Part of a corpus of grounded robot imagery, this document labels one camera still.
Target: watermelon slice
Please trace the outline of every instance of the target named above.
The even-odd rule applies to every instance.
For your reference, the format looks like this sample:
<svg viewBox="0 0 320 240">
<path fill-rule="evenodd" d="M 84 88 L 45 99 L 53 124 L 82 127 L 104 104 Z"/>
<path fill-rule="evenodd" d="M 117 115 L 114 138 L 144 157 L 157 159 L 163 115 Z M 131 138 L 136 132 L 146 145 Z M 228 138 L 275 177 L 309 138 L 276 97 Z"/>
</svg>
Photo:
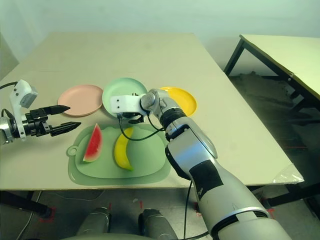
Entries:
<svg viewBox="0 0 320 240">
<path fill-rule="evenodd" d="M 84 154 L 83 161 L 86 163 L 92 163 L 100 156 L 102 149 L 102 132 L 98 125 L 95 124 L 91 138 Z"/>
</svg>

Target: yellow banana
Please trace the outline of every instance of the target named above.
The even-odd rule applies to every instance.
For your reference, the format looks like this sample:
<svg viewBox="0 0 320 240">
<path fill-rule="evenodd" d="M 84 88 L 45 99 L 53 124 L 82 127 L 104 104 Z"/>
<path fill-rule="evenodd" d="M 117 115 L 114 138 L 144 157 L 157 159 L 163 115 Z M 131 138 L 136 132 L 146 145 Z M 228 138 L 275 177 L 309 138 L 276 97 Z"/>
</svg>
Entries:
<svg viewBox="0 0 320 240">
<path fill-rule="evenodd" d="M 125 135 L 127 135 L 128 137 L 131 137 L 133 132 L 134 132 L 133 127 L 129 127 L 124 130 Z M 127 152 L 126 152 L 127 144 L 128 144 L 128 139 L 123 134 L 121 134 L 115 142 L 114 158 L 115 158 L 116 164 L 118 164 L 120 168 L 133 171 L 133 167 L 130 165 L 130 162 L 127 157 Z"/>
</svg>

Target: table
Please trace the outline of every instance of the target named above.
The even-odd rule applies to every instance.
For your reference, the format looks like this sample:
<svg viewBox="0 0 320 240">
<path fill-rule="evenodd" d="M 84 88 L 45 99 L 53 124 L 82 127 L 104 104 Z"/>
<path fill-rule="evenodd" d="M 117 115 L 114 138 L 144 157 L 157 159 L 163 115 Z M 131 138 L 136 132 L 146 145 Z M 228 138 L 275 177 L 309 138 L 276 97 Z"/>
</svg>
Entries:
<svg viewBox="0 0 320 240">
<path fill-rule="evenodd" d="M 316 107 L 320 111 L 320 38 L 248 35 L 241 34 L 230 60 L 224 68 L 230 75 L 243 50 L 248 50 L 267 67 L 274 71 L 281 80 L 295 89 L 291 98 L 302 95 L 304 99 L 291 110 L 297 112 L 305 107 Z M 291 124 L 320 123 L 320 119 L 290 119 Z M 320 219 L 320 207 L 312 197 L 320 193 L 320 183 L 305 188 L 298 184 L 286 185 L 289 193 L 267 198 L 263 201 L 265 208 L 305 199 Z"/>
<path fill-rule="evenodd" d="M 310 106 L 320 110 L 320 38 L 241 34 L 224 68 L 227 76 L 244 49 L 295 89 L 291 98 L 298 95 L 304 97 L 292 111 Z"/>
<path fill-rule="evenodd" d="M 248 186 L 298 183 L 303 177 L 247 105 L 227 76 L 192 33 L 50 34 L 1 84 L 24 79 L 39 92 L 30 109 L 56 105 L 66 89 L 79 84 L 101 88 L 131 77 L 147 89 L 177 86 L 193 94 L 192 118 L 211 138 L 220 164 Z M 1 90 L 2 107 L 10 89 Z M 68 176 L 66 150 L 95 123 L 116 124 L 101 108 L 84 117 L 50 116 L 48 122 L 82 122 L 75 130 L 51 137 L 28 137 L 1 147 L 1 190 L 103 188 L 179 188 L 189 182 L 171 169 L 162 181 L 137 185 L 79 185 Z"/>
</svg>

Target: white wall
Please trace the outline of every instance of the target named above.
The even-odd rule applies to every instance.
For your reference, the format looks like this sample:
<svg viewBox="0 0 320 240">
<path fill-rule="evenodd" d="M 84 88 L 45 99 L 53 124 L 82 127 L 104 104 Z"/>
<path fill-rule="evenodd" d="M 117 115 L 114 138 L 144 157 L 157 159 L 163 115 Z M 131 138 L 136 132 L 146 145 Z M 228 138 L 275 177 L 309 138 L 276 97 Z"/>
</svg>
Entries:
<svg viewBox="0 0 320 240">
<path fill-rule="evenodd" d="M 223 68 L 239 34 L 320 37 L 319 0 L 2 0 L 1 32 L 21 61 L 52 31 L 192 32 Z M 233 74 L 270 74 L 249 53 Z"/>
</svg>

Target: yellow plate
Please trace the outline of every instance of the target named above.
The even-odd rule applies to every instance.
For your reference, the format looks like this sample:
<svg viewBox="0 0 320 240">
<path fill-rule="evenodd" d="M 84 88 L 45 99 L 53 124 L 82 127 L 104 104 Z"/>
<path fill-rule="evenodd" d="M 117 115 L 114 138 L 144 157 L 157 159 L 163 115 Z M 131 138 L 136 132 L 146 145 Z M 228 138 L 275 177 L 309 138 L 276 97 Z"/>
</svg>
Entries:
<svg viewBox="0 0 320 240">
<path fill-rule="evenodd" d="M 187 116 L 191 116 L 196 111 L 197 101 L 186 90 L 175 86 L 164 86 L 160 89 L 167 91 L 169 96 L 176 101 Z"/>
</svg>

